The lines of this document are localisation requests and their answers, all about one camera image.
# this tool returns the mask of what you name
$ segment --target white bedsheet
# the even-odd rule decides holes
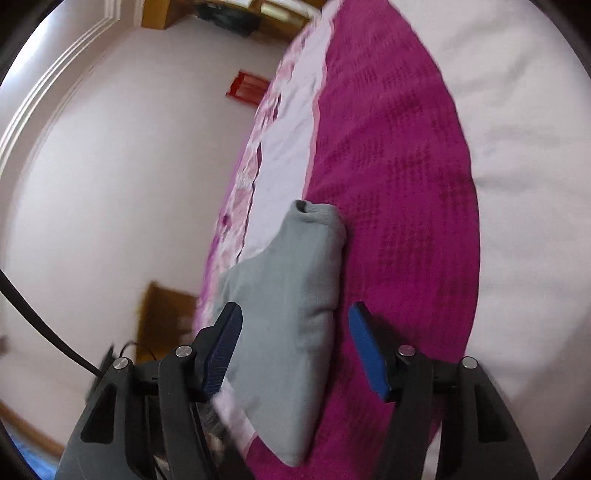
[[[260,143],[262,162],[254,179],[255,192],[239,261],[265,249],[279,231],[290,204],[303,196],[306,172],[315,152],[314,118],[325,78],[324,57],[332,37],[332,17],[340,3],[331,2],[322,17],[309,25],[304,32],[308,36],[303,48],[295,40],[272,84],[273,89],[281,92],[277,117],[248,142],[247,149],[253,150]],[[246,456],[256,432],[229,382],[224,380],[214,405],[238,449]]]
[[[439,66],[470,149],[481,259],[467,354],[552,478],[591,423],[591,81],[528,0],[391,3]]]

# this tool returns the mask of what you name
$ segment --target white wall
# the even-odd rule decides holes
[[[0,85],[0,137],[47,69],[104,16],[104,0],[64,0],[39,25]]]
[[[271,77],[282,53],[196,18],[133,30],[52,125],[17,192],[6,269],[91,362],[135,336],[150,280],[199,291],[254,117],[225,92],[239,69]],[[11,351],[0,358],[0,398],[65,442],[90,375],[11,307],[5,313]]]

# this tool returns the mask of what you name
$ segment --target blue object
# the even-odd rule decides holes
[[[369,380],[369,386],[385,401],[390,392],[386,361],[369,330],[361,308],[365,308],[365,306],[360,302],[356,302],[349,309],[349,331],[353,337],[357,353],[361,357],[365,375]]]
[[[204,378],[202,390],[207,395],[214,395],[219,392],[232,354],[236,348],[238,337],[242,330],[242,310],[236,304],[231,307],[229,319],[226,321],[216,343],[209,352],[204,365]]]
[[[33,452],[29,446],[24,443],[20,438],[14,434],[9,433],[10,438],[17,447],[17,450],[21,453],[22,457],[27,461],[31,469],[37,474],[41,480],[53,480],[56,476],[57,466],[50,462],[47,462],[35,452]]]

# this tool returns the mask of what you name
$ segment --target wire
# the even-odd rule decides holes
[[[127,349],[127,347],[129,347],[129,346],[131,346],[131,345],[138,346],[138,342],[134,342],[133,340],[130,340],[129,342],[127,342],[127,343],[126,343],[126,344],[123,346],[123,348],[121,349],[121,351],[120,351],[120,353],[119,353],[119,356],[123,356],[123,354],[124,354],[125,350]],[[153,358],[154,360],[156,360],[156,355],[154,355],[153,351],[152,351],[152,350],[150,350],[149,348],[146,348],[146,350],[148,351],[148,353],[149,353],[150,355],[152,355],[152,358]]]
[[[14,285],[10,282],[8,277],[0,270],[0,291],[6,297],[6,299],[16,308],[23,318],[31,324],[31,326],[38,331],[43,337],[49,341],[54,347],[56,347],[65,356],[74,360],[78,365],[86,368],[91,374],[102,378],[103,374],[101,371],[91,364],[84,357],[76,353],[72,348],[68,346],[64,340],[51,329],[49,326],[41,320],[41,317],[33,310],[23,296],[18,292]]]

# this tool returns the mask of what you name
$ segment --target wooden furniture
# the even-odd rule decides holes
[[[292,41],[310,21],[308,17],[270,0],[255,0],[253,3],[261,15],[259,32],[277,40]]]
[[[191,334],[197,298],[151,282],[139,308],[135,363],[164,358]]]
[[[10,425],[24,440],[41,449],[55,459],[61,457],[64,446],[36,429],[29,422],[21,418],[14,410],[0,401],[0,419]]]
[[[163,30],[191,12],[189,0],[145,0],[142,27]]]

